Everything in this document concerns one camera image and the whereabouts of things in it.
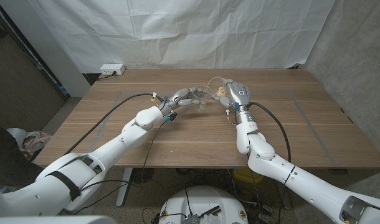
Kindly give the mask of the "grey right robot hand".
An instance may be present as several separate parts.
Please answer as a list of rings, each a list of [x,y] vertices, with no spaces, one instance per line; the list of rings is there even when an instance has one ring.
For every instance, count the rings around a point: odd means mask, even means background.
[[[235,104],[244,106],[250,103],[249,88],[241,83],[235,82],[231,79],[222,79],[223,86],[218,89],[217,93],[212,95],[215,101],[218,101],[223,107],[229,109]]]

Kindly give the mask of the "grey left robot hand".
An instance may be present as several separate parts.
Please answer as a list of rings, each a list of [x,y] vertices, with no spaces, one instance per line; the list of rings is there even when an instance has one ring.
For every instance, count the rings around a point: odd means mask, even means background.
[[[158,108],[163,116],[171,114],[175,109],[181,106],[189,105],[205,105],[205,96],[208,95],[206,88],[192,87],[183,88],[177,91],[172,97],[168,98],[166,102],[161,103]]]

